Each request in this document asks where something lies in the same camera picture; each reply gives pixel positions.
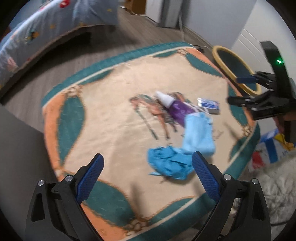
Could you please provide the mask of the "quilted horse pattern rug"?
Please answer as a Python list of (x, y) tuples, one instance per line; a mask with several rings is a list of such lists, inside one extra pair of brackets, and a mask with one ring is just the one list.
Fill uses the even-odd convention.
[(195, 173), (186, 180), (152, 175), (149, 149), (179, 148), (184, 128), (156, 102), (161, 91), (196, 104), (215, 100), (215, 153), (209, 162), (238, 178), (260, 138), (219, 69), (185, 42), (130, 51), (91, 65), (55, 86), (42, 101), (45, 143), (59, 180), (95, 154), (104, 168), (81, 206), (104, 240), (169, 240), (214, 207)]

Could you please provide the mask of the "blue glove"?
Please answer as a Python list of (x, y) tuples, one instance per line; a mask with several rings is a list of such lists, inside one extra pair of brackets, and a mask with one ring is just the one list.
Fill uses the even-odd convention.
[(154, 170), (150, 175), (154, 176), (186, 180), (194, 171), (192, 154), (185, 154), (182, 149), (172, 146), (149, 149), (147, 162)]

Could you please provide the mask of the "yellow rim teal trash bin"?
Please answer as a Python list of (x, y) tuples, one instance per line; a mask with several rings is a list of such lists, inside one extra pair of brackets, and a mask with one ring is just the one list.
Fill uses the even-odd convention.
[(212, 55), (218, 68), (233, 83), (242, 96), (257, 96), (262, 93), (261, 86), (257, 83), (238, 83), (238, 77), (249, 77), (255, 72), (232, 50), (223, 46), (214, 46)]

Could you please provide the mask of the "blue white cardboard box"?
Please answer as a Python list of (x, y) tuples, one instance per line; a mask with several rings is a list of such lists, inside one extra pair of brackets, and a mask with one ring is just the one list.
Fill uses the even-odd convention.
[(277, 133), (280, 132), (276, 128), (261, 136), (260, 141), (256, 145), (255, 150), (251, 156), (251, 160), (247, 165), (249, 172), (269, 166), (270, 164), (280, 161), (288, 154), (295, 153), (295, 149), (292, 151), (287, 151), (278, 141), (274, 139)]

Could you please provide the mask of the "small blue white packet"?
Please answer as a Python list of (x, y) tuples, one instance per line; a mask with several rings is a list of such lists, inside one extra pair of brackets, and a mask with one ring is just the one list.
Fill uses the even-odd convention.
[(220, 106), (219, 102), (217, 101), (205, 98), (197, 98), (197, 105), (206, 109), (210, 114), (220, 114)]

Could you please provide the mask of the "blue patterned bed quilt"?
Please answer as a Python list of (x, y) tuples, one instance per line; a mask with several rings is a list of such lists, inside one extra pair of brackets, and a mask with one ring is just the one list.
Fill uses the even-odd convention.
[(47, 47), (83, 27), (115, 26), (118, 1), (29, 1), (1, 40), (1, 89)]

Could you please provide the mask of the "white fluffy rug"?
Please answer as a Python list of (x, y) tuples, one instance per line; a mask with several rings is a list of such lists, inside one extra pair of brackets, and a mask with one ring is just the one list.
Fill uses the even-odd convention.
[(253, 178), (259, 181), (264, 193), (273, 225), (271, 239), (274, 240), (295, 211), (295, 155), (288, 155), (253, 172), (245, 169), (239, 180), (250, 181)]

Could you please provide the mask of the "white air purifier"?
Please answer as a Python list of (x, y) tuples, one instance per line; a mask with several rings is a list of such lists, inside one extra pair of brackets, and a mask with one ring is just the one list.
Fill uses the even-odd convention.
[(157, 27), (175, 28), (182, 3), (182, 0), (147, 0), (145, 16)]

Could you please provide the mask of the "light blue face mask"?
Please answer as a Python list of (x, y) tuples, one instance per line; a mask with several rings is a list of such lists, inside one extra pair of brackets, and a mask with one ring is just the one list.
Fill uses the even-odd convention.
[(199, 151), (210, 157), (216, 147), (212, 136), (212, 119), (205, 113), (191, 113), (185, 116), (185, 133), (182, 149), (185, 154)]

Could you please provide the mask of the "wooden bedside cabinet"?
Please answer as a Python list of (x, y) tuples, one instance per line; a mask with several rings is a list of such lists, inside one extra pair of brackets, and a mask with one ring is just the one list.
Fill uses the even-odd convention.
[(145, 15), (146, 0), (125, 0), (125, 9), (133, 15)]

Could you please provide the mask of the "purple spray bottle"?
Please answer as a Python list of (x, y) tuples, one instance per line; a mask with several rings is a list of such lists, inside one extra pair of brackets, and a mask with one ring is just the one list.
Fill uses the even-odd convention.
[(185, 102), (182, 102), (174, 97), (171, 97), (168, 94), (164, 94), (160, 91), (156, 92), (156, 98), (165, 107), (170, 116), (182, 127), (185, 126), (185, 117), (188, 114), (195, 113), (196, 111), (187, 105)]

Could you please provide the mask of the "yellow snack bag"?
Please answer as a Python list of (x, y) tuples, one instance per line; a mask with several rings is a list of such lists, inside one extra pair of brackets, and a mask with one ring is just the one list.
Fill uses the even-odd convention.
[(282, 147), (287, 150), (287, 151), (292, 151), (295, 149), (295, 145), (293, 143), (288, 143), (286, 140), (285, 140), (285, 136), (284, 134), (282, 133), (277, 133), (274, 137), (274, 139), (276, 141), (278, 141)]

